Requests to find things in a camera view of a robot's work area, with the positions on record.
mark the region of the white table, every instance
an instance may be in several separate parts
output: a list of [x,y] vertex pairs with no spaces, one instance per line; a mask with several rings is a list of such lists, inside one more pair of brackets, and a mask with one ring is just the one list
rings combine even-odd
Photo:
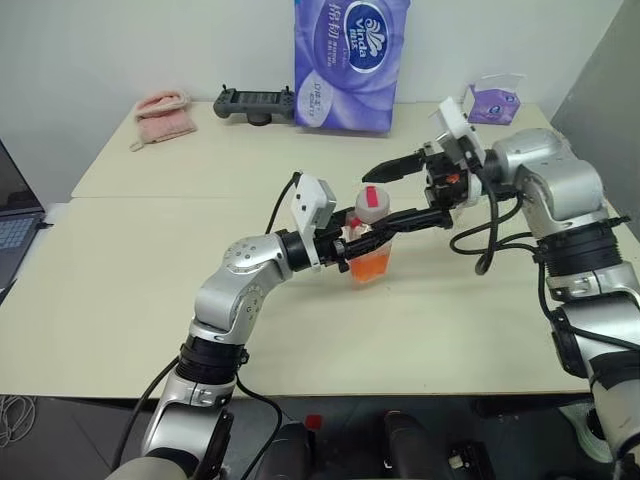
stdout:
[[[216,117],[211,103],[195,103],[199,130],[167,142],[129,151],[136,138],[125,118],[73,191],[74,197],[245,197],[275,201],[294,170],[326,179],[341,200],[355,199],[370,168],[413,153],[435,131],[429,115],[436,103],[397,105],[385,136],[303,130],[287,124],[254,127],[242,115]],[[524,128],[551,128],[536,105],[523,105],[508,126],[477,125],[486,147]],[[389,185],[394,198],[416,197],[424,176]]]
[[[184,341],[195,292],[221,253],[261,232],[268,208],[72,201],[0,308],[0,391],[138,396]],[[458,229],[486,215],[486,205],[468,209]],[[503,233],[524,228],[519,216]],[[500,252],[477,277],[475,259],[447,247],[455,231],[397,237],[375,285],[354,288],[333,267],[278,287],[248,344],[246,383],[278,395],[586,391],[556,359],[529,255]],[[637,242],[626,227],[617,234],[638,269]]]

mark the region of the pink cloth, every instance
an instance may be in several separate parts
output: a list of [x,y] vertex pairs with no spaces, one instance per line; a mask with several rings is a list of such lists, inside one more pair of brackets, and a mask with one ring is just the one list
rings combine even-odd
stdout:
[[185,109],[188,104],[189,97],[179,90],[158,92],[142,100],[134,114],[139,141],[131,145],[131,150],[196,131]]

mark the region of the bottle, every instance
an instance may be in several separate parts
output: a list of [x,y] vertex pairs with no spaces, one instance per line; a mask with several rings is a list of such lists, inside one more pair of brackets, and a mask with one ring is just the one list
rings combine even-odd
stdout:
[[[389,215],[391,201],[389,195],[380,187],[369,186],[356,198],[351,216],[347,217],[347,239],[357,240],[365,232],[371,231],[371,224]],[[349,262],[351,275],[357,283],[367,283],[384,275],[391,254],[391,242]]]

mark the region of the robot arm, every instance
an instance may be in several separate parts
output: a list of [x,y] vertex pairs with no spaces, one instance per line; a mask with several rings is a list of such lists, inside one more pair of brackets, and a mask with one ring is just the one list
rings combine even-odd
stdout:
[[[295,271],[333,263],[346,271],[347,260],[398,232],[450,228],[449,210],[473,205],[486,193],[486,180],[499,200],[518,192],[524,197],[524,214],[538,242],[536,260],[547,266],[552,298],[563,302],[545,312],[562,366],[589,379],[614,456],[635,453],[640,464],[640,287],[618,253],[611,231],[616,222],[608,218],[598,174],[546,130],[521,132],[485,152],[451,104],[445,102],[437,115],[443,153],[425,145],[363,178],[392,181],[426,167],[430,208],[395,212],[346,243],[346,211],[333,213],[328,186],[303,175],[292,205],[298,231],[246,238],[225,252],[220,269],[197,294],[189,336],[149,423],[143,457],[110,480],[219,475],[233,421],[226,404],[238,368],[248,360],[244,345],[266,295]],[[158,471],[169,464],[161,477]]]

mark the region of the small purple package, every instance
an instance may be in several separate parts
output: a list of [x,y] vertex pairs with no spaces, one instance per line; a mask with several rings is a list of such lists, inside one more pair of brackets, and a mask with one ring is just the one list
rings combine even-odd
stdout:
[[520,108],[516,88],[522,78],[515,74],[490,75],[469,85],[462,103],[469,122],[510,125]]
[[387,132],[410,0],[295,0],[296,123]]

